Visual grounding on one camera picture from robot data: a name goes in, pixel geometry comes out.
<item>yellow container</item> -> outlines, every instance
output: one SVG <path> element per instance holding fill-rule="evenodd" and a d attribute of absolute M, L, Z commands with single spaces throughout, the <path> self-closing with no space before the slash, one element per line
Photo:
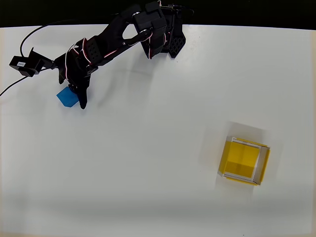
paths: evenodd
<path fill-rule="evenodd" d="M 270 147 L 235 137 L 227 137 L 218 174 L 227 179 L 260 185 Z"/>

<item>white surface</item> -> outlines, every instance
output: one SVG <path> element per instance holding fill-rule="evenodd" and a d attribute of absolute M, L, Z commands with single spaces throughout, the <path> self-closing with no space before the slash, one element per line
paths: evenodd
<path fill-rule="evenodd" d="M 49 27 L 24 47 L 56 58 L 104 26 Z M 33 28 L 4 31 L 8 66 Z M 126 35 L 133 35 L 128 28 Z M 58 71 L 12 87 L 2 106 L 2 207 L 8 232 L 56 236 L 269 236 L 310 233 L 310 32 L 184 26 L 175 60 L 137 45 L 92 75 L 88 104 L 65 108 Z M 271 146 L 260 187 L 217 175 L 229 126 Z"/>

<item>blue cube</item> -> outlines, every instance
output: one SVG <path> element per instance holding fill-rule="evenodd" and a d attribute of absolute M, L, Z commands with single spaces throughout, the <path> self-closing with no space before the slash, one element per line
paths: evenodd
<path fill-rule="evenodd" d="M 78 96 L 74 94 L 68 86 L 59 92 L 57 97 L 66 107 L 72 107 L 79 101 Z"/>

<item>robotic arm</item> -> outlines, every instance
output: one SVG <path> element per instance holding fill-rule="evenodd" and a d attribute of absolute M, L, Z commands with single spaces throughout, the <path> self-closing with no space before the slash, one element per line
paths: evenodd
<path fill-rule="evenodd" d="M 161 6 L 158 2 L 133 5 L 120 13 L 99 35 L 81 39 L 54 61 L 36 53 L 33 49 L 29 57 L 14 56 L 10 66 L 22 75 L 32 77 L 42 67 L 59 70 L 59 83 L 66 79 L 69 88 L 79 99 L 80 107 L 87 104 L 87 88 L 91 74 L 115 57 L 141 42 L 146 56 L 152 59 L 160 52 L 168 52 L 175 58 L 185 44 L 182 33 L 182 6 Z M 134 24 L 137 35 L 124 39 L 123 32 L 129 24 Z"/>

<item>cable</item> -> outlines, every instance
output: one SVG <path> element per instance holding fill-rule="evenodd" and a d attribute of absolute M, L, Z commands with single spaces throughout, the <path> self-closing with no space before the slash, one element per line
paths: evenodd
<path fill-rule="evenodd" d="M 182 5 L 175 5 L 175 4 L 173 4 L 173 7 L 175 8 L 175 9 L 186 9 L 186 10 L 190 10 L 191 12 L 192 12 L 192 15 L 191 15 L 191 17 L 194 15 L 194 10 L 192 9 L 192 8 L 189 8 L 189 7 L 187 7 L 187 6 L 182 6 Z"/>
<path fill-rule="evenodd" d="M 28 78 L 28 76 L 23 77 L 23 78 L 17 80 L 16 82 L 12 83 L 10 86 L 8 86 L 8 87 L 0 94 L 0 96 L 2 96 L 10 87 L 14 86 L 16 83 L 18 83 L 18 82 L 24 80 L 25 78 Z"/>
<path fill-rule="evenodd" d="M 149 43 L 148 43 L 148 58 L 149 59 L 151 59 L 151 56 L 150 56 L 150 39 L 151 39 L 151 37 L 149 37 L 149 39 L 148 39 L 148 41 L 149 41 Z"/>
<path fill-rule="evenodd" d="M 79 53 L 77 52 L 77 50 L 75 50 L 75 47 L 76 47 L 77 45 L 75 45 L 74 47 L 73 47 L 73 50 L 74 50 L 74 52 L 76 53 L 76 55 L 79 55 Z"/>
<path fill-rule="evenodd" d="M 82 41 L 82 52 L 83 52 L 83 55 L 84 57 L 86 58 L 86 60 L 88 61 L 88 63 L 91 65 L 91 61 L 88 59 L 87 55 L 85 54 L 85 51 L 84 51 L 84 41 L 87 40 L 86 38 L 83 38 L 83 41 Z"/>
<path fill-rule="evenodd" d="M 147 38 L 147 39 L 144 39 L 144 40 L 141 40 L 141 41 L 137 41 L 136 43 L 134 44 L 129 44 L 128 46 L 134 46 L 135 44 L 139 43 L 139 42 L 144 42 L 146 40 L 148 40 L 151 36 L 153 36 L 153 32 L 151 33 L 151 35 Z"/>
<path fill-rule="evenodd" d="M 106 58 L 107 56 L 111 55 L 112 53 L 115 53 L 116 51 L 117 51 L 117 50 L 114 50 L 114 51 L 112 51 L 112 52 L 106 54 L 106 55 L 104 56 L 104 58 Z"/>
<path fill-rule="evenodd" d="M 68 80 L 68 77 L 67 77 L 67 54 L 69 53 L 69 51 L 72 49 L 72 47 L 74 47 L 76 44 L 74 43 L 73 45 L 70 46 L 70 48 L 68 49 L 68 51 L 66 52 L 65 54 L 65 76 L 66 76 L 66 79 Z"/>
<path fill-rule="evenodd" d="M 20 53 L 21 53 L 21 56 L 24 57 L 23 52 L 22 52 L 22 47 L 23 47 L 24 42 L 25 42 L 26 39 L 27 39 L 28 37 L 30 37 L 33 33 L 35 33 L 36 31 L 39 31 L 40 29 L 43 29 L 43 28 L 46 27 L 46 26 L 51 26 L 51 25 L 55 25 L 55 24 L 58 24 L 58 23 L 68 22 L 68 21 L 75 21 L 75 20 L 78 20 L 78 19 L 67 19 L 67 20 L 55 21 L 55 22 L 49 23 L 49 24 L 47 24 L 47 25 L 40 26 L 40 27 L 36 28 L 35 30 L 33 30 L 32 32 L 30 32 L 30 33 L 22 40 L 22 42 L 21 42 L 21 45 L 20 45 Z"/>

